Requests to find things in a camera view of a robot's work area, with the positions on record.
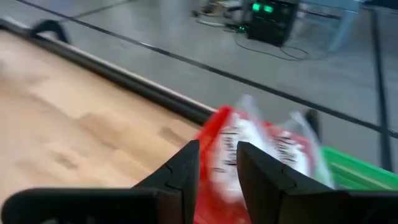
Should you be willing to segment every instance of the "concrete floor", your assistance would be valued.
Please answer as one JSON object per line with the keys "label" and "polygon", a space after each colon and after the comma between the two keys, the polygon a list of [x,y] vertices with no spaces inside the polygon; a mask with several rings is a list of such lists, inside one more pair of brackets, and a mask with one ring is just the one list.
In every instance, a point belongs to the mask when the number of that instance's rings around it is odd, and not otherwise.
{"label": "concrete floor", "polygon": [[[223,77],[195,65],[143,47],[134,39],[218,70],[260,83],[305,100],[326,106],[355,118],[377,124],[378,102],[370,14],[363,10],[339,51],[321,60],[288,62],[238,47],[236,40],[249,48],[280,54],[273,46],[247,40],[220,28],[197,24],[190,17],[194,1],[131,0],[79,1],[28,0],[66,16],[77,16],[95,9],[98,12],[76,19],[93,27],[63,20],[72,44],[93,55],[179,91],[212,107],[231,104],[240,95],[254,96],[264,119],[275,123],[289,111],[306,107],[258,88]],[[39,19],[64,19],[15,0],[0,0],[0,16],[12,16],[28,25]],[[397,14],[381,14],[383,62],[388,87],[391,128],[398,129],[398,22]],[[111,31],[129,39],[101,32]],[[311,57],[325,54],[331,31],[305,25],[288,45],[305,49]],[[322,113],[323,144],[334,147],[376,166],[380,165],[379,134],[371,129]],[[398,140],[392,139],[395,171],[398,172]]]}

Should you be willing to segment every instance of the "green tray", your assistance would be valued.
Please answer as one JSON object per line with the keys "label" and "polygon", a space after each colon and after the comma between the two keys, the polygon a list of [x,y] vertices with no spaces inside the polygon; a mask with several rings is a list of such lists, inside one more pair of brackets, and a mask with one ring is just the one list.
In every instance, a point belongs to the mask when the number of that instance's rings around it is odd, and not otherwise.
{"label": "green tray", "polygon": [[335,182],[345,189],[398,190],[398,175],[372,166],[330,147],[323,155]]}

